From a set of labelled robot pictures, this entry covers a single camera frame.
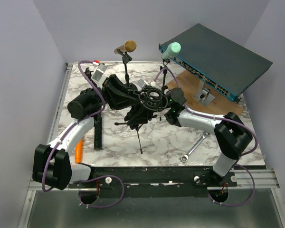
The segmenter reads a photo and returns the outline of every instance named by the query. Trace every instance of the wrench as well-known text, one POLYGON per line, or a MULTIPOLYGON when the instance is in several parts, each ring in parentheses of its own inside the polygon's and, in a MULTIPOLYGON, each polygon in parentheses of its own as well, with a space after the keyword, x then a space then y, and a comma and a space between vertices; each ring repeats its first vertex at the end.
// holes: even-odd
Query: wrench
POLYGON ((188 153, 180 158, 180 160, 185 163, 188 161, 189 156, 196 150, 196 148, 206 139, 210 133, 204 132, 200 139, 192 146, 188 153))

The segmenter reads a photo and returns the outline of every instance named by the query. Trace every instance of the white marble surface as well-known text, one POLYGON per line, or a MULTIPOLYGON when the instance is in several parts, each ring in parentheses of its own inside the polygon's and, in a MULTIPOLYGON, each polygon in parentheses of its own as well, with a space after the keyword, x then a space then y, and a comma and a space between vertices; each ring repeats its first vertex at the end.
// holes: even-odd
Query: white marble surface
MULTIPOLYGON (((124 66, 122 63, 108 62, 106 75, 116 74, 121 81, 124 80, 124 66)), ((161 63, 129 63, 128 73, 130 82, 144 79, 150 82, 159 71, 161 63)), ((91 65, 83 64, 83 69, 91 65)), ((178 75, 183 72, 183 68, 176 64, 169 64, 171 71, 178 75)), ((172 80, 171 75, 167 75, 166 82, 172 80)), ((162 77, 156 82, 161 88, 162 77)), ((74 99, 81 90, 89 88, 90 85, 80 74, 77 64, 74 64, 72 75, 67 89, 64 107, 60 117, 58 133, 62 132, 71 122, 71 117, 67 111, 67 104, 74 99)), ((252 128, 245 103, 240 105, 245 107, 245 111, 240 116, 244 124, 252 128)), ((136 131, 131 130, 126 125, 115 126, 114 122, 123 122, 124 116, 129 109, 112 111, 106 107, 103 112, 103 149, 94 151, 94 130, 90 130, 84 137, 83 163, 94 166, 183 166, 183 165, 213 165, 220 155, 219 145, 214 135, 211 135, 198 147, 189 157, 187 163, 182 163, 180 157, 187 153, 193 144, 200 138, 202 131, 188 127, 171 126, 165 118, 159 121, 159 117, 152 119, 140 129, 140 139, 143 154, 140 154, 139 143, 136 131)), ((75 162, 74 153, 71 162, 75 162)), ((239 161, 242 165, 264 165, 260 148, 239 161)))

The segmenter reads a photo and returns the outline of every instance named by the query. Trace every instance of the brown wooden surface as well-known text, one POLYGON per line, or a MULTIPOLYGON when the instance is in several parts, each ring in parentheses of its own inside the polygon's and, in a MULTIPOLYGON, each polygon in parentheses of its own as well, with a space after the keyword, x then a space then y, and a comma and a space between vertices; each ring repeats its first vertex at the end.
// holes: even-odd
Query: brown wooden surface
MULTIPOLYGON (((190 108, 194 109, 195 111, 209 113, 209 114, 223 114, 223 115, 227 114, 228 112, 233 112, 236 113, 237 115, 241 115, 241 113, 244 111, 242 107, 240 107, 234 102, 231 102, 222 94, 217 92, 214 88, 208 86, 206 83, 205 87, 210 90, 210 93, 215 98, 213 101, 210 102, 210 104, 207 107, 200 104, 198 101, 196 101, 193 98, 193 96, 196 94, 198 90, 200 80, 187 70, 179 74, 177 76, 177 80, 182 90, 185 93, 185 97, 187 99, 187 105, 190 108)), ((172 80, 167 84, 167 86, 169 89, 172 89, 176 87, 176 83, 174 80, 172 80)))

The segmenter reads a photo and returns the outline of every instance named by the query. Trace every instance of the gray wall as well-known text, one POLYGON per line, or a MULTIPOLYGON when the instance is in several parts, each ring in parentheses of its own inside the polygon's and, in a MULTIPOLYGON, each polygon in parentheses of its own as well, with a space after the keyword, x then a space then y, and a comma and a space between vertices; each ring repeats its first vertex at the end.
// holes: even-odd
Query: gray wall
POLYGON ((285 201, 285 0, 271 0, 246 47, 273 62, 245 93, 266 164, 285 201))
POLYGON ((269 0, 33 0, 66 61, 121 60, 113 50, 137 42, 136 61, 158 61, 164 43, 196 23, 243 45, 269 0))
POLYGON ((65 63, 31 0, 0 0, 0 228, 17 227, 65 63))

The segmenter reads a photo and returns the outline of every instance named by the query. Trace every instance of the blue edge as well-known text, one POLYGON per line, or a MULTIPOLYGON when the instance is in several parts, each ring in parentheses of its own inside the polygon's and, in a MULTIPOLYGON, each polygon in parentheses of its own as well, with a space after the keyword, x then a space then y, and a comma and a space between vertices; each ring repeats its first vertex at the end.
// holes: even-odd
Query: blue edge
MULTIPOLYGON (((159 51, 161 53, 163 53, 167 48, 163 47, 161 44, 159 44, 159 51)), ((181 67, 183 67, 184 69, 188 70, 191 74, 193 74, 194 76, 198 77, 200 80, 202 80, 203 82, 207 83, 209 86, 211 86, 212 88, 214 88, 216 91, 218 91, 220 94, 222 94, 223 96, 225 96, 226 98, 228 98, 230 101, 234 102, 237 95, 231 93, 230 91, 228 91, 226 88, 222 87, 220 84, 216 83, 214 80, 212 80, 211 78, 209 78, 207 75, 205 75, 204 73, 202 73, 201 71, 199 71, 198 69, 196 69, 195 67, 187 64, 182 58, 176 56, 176 58, 180 59, 182 62, 180 63, 179 61, 171 58, 171 60, 173 60, 174 62, 176 62, 178 65, 180 65, 181 67), (221 88, 225 89, 226 91, 228 91, 230 93, 230 95, 225 95, 224 93, 220 92, 219 90, 217 90, 210 82, 205 81, 204 79, 201 79, 199 75, 205 76, 208 79, 210 79, 212 82, 214 82, 215 84, 218 84, 221 88)))

